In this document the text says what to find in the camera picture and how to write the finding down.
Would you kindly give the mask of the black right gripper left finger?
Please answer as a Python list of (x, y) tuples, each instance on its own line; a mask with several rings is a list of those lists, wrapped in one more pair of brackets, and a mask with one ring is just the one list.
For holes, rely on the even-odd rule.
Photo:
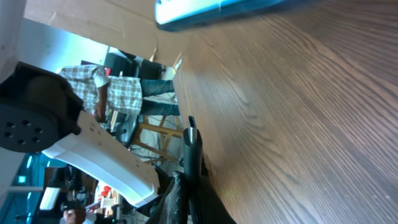
[(187, 191), (185, 186), (184, 173), (175, 171), (160, 203), (146, 224), (186, 224)]

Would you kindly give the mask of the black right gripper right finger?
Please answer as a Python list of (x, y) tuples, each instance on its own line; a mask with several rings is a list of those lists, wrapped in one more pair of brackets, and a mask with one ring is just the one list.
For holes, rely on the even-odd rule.
[(199, 198), (200, 223), (236, 224), (209, 180), (208, 169), (204, 159), (201, 160)]

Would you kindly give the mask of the Galaxy S24 smartphone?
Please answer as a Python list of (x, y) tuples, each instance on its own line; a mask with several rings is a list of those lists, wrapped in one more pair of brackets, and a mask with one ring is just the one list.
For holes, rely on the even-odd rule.
[(230, 17), (291, 9), (305, 3), (301, 0), (156, 0), (154, 18), (158, 29), (178, 32)]

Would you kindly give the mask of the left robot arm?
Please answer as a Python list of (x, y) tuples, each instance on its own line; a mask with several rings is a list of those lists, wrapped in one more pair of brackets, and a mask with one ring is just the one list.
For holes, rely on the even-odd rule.
[(158, 196), (155, 169), (131, 154), (83, 109), (60, 75), (21, 62), (25, 1), (1, 2), (1, 147), (41, 152), (108, 184), (132, 206)]

